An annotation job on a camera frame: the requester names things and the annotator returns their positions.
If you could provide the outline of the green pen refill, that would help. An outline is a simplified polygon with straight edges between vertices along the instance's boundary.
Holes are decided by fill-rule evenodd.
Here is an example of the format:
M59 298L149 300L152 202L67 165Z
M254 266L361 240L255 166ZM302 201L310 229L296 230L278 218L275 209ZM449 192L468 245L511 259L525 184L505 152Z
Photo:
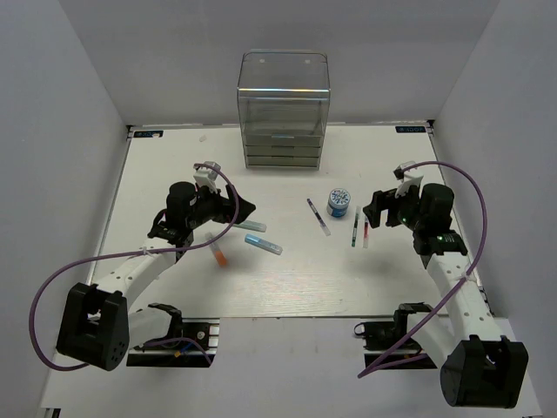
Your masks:
M356 246L358 228L359 228L360 212L361 212L360 206L356 206L356 209L355 209L355 212L354 212L354 219L353 219L353 223L352 223L351 247Z

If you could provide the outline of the red pen refill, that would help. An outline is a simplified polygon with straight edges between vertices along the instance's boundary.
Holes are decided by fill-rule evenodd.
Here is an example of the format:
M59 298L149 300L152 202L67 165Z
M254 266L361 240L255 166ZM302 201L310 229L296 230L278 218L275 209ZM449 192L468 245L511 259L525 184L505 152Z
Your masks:
M367 219L364 221L364 235L362 241L362 247L368 248L369 246L369 222Z

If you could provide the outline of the green highlighter marker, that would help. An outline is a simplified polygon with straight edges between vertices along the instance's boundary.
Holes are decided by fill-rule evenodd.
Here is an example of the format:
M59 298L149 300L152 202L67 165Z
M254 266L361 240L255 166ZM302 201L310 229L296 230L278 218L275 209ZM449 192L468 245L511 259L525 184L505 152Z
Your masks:
M245 220L244 222L241 222L239 224L234 224L233 226L240 229L245 229L245 230L260 232L260 233L264 233L266 231L266 224L259 223L256 221L251 221L251 220Z

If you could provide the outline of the blue highlighter marker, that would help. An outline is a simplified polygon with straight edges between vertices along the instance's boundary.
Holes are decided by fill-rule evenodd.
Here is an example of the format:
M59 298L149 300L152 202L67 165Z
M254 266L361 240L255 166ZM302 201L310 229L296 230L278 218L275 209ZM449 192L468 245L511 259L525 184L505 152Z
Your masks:
M273 244L267 240L260 238L259 236L252 234L245 235L245 243L265 250L268 253L273 253L275 255L281 255L283 252L283 248L281 246Z

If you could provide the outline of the blue white round jar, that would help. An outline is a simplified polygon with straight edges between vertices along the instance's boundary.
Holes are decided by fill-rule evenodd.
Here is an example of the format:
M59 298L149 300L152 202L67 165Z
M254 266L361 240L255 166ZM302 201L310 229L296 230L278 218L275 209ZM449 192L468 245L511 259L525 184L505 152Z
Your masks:
M346 215L351 202L350 193L344 188L335 188L330 191L326 210L334 218L342 218Z

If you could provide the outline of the orange highlighter marker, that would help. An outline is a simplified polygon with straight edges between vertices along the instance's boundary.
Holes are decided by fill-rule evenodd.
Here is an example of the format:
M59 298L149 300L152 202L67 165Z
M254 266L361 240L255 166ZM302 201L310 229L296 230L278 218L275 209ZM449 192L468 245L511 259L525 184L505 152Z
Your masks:
M205 239L209 243L208 247L217 261L220 267L227 266L227 258L224 256L222 250L220 249L215 237L211 233L205 234Z

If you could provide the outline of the clear acrylic drawer organizer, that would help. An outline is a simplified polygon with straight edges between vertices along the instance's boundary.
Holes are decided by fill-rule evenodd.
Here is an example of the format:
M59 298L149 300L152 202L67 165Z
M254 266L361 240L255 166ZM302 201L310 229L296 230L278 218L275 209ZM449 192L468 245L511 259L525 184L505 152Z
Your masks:
M317 170L330 102L325 53L247 51L237 85L245 165Z

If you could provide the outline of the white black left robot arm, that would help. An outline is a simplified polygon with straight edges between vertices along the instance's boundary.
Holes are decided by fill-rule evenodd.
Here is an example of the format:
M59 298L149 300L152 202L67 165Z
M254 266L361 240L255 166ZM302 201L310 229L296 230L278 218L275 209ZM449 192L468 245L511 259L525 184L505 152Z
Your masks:
M193 242L193 232L208 221L238 224L256 206L235 195L189 182L171 185L166 207L153 220L137 255L90 285L76 284L68 293L56 349L87 365L111 371L130 347L175 347L184 340L179 309L152 302L132 311L141 293L173 267Z

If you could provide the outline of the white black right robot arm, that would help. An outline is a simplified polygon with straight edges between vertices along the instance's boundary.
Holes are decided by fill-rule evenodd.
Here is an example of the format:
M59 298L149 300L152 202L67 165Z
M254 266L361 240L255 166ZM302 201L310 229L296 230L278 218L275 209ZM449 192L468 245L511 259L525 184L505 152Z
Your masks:
M412 232L414 251L442 298L435 307L400 306L393 316L395 341L361 375L395 366L388 359L391 353L418 344L440 370L448 405L515 408L527 371L527 349L503 334L466 271L466 245L451 228L453 201L453 191L445 185L411 185L404 192L376 191L364 207L371 227L379 227L386 212L388 226Z

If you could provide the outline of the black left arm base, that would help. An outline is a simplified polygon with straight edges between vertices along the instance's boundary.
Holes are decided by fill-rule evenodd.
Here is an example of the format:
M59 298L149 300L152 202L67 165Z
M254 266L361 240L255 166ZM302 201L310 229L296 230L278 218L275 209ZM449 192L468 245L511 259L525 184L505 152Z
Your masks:
M218 350L220 319L182 319L176 331L161 340L129 351L127 367L208 368Z

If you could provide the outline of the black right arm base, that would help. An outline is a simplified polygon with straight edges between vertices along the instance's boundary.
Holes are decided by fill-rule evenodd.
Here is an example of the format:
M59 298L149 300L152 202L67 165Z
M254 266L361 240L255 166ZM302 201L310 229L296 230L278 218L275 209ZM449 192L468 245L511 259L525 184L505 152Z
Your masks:
M391 319L367 320L356 324L353 328L353 335L364 341L365 367L370 366L410 329L407 325L409 314L429 313L431 310L432 307L424 302L404 303L399 305ZM407 360L424 353L418 342L409 339L387 357L384 363Z

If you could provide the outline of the purple pen refill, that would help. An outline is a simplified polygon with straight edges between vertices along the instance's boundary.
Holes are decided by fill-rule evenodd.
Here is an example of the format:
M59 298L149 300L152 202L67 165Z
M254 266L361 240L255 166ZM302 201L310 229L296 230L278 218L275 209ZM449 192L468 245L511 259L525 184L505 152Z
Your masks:
M331 231L329 230L329 228L327 227L325 221L322 219L321 215L319 214L316 206L312 203L312 201L307 198L306 199L307 204L309 205L309 207L312 210L312 213L314 214L314 216L316 217L317 221L319 222L319 226L321 228L321 230L324 232L325 236L330 236L331 235Z

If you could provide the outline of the blue right corner label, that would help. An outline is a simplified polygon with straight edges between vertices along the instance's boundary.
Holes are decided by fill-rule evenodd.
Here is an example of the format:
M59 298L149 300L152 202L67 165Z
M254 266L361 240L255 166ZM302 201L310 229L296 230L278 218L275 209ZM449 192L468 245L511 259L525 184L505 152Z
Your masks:
M426 128L418 125L396 125L395 131L397 133L426 133Z

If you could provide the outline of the blue corner label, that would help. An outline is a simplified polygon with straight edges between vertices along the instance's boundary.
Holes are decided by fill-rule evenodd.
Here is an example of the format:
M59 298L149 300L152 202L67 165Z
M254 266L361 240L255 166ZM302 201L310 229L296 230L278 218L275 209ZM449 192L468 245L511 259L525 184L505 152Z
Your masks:
M395 131L397 133L426 133L426 128L418 125L396 125Z
M155 131L134 131L133 137L134 138L162 138L164 132L162 130L155 130Z

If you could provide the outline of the blue left corner label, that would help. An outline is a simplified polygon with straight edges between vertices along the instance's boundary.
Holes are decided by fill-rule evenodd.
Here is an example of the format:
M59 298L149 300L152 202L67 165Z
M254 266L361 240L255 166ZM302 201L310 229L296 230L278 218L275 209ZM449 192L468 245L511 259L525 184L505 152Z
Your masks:
M134 138L162 138L164 132L162 130L155 130L155 131L134 131L133 137Z

